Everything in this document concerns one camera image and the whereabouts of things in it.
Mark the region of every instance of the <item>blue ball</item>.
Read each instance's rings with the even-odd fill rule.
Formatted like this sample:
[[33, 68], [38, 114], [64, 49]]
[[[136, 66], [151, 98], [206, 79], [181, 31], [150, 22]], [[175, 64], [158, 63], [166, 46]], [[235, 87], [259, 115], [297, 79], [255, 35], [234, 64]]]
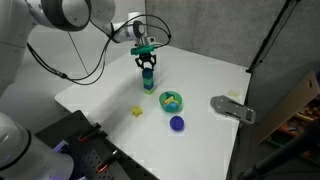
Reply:
[[170, 120], [170, 126], [175, 131], [181, 131], [184, 129], [184, 120], [180, 116], [174, 116]]

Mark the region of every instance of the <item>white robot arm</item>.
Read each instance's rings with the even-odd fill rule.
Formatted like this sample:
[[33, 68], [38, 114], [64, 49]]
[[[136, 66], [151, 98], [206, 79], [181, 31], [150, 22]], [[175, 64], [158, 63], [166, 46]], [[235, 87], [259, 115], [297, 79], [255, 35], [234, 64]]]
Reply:
[[[1, 0], [0, 1], [0, 97], [11, 84], [37, 25], [63, 31], [81, 31], [91, 21], [116, 43], [139, 40], [145, 28], [139, 18], [111, 23], [113, 0]], [[139, 13], [129, 14], [129, 19]], [[72, 158], [55, 153], [28, 130], [0, 113], [0, 179], [68, 179]]]

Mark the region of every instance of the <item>white tabletop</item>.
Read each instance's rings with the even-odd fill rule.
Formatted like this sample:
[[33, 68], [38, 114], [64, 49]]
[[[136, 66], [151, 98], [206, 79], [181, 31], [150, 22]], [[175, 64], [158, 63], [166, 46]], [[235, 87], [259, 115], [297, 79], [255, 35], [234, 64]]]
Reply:
[[[96, 84], [71, 86], [55, 99], [100, 123], [111, 142], [160, 179], [225, 179], [239, 122], [214, 113], [209, 100], [232, 95], [243, 103], [250, 74], [245, 67], [173, 47], [154, 53], [158, 63], [152, 95], [144, 94], [141, 69], [127, 54], [106, 66]], [[159, 96], [169, 90], [182, 96], [182, 112], [161, 109]], [[143, 109], [138, 118], [130, 113], [136, 105]], [[185, 120], [184, 131], [170, 129], [174, 115]]]

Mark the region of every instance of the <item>blue object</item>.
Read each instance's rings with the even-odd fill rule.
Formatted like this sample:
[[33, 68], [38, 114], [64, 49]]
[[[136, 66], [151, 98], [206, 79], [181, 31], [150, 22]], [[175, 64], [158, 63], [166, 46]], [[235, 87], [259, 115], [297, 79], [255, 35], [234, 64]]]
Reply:
[[153, 77], [153, 70], [145, 68], [144, 70], [142, 70], [142, 77], [146, 79], [151, 79]]
[[151, 90], [153, 88], [153, 83], [150, 86], [144, 84], [143, 87], [146, 90]]
[[184, 121], [180, 116], [174, 116], [170, 120], [170, 126], [175, 131], [181, 131], [184, 129]]

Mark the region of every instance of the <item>toy in bowl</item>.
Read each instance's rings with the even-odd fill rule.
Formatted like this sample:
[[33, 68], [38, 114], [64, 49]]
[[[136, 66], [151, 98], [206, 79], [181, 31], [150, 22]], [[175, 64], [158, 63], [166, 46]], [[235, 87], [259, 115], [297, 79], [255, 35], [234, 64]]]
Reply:
[[182, 107], [182, 97], [173, 91], [162, 93], [159, 97], [159, 102], [162, 109], [166, 112], [178, 112]]

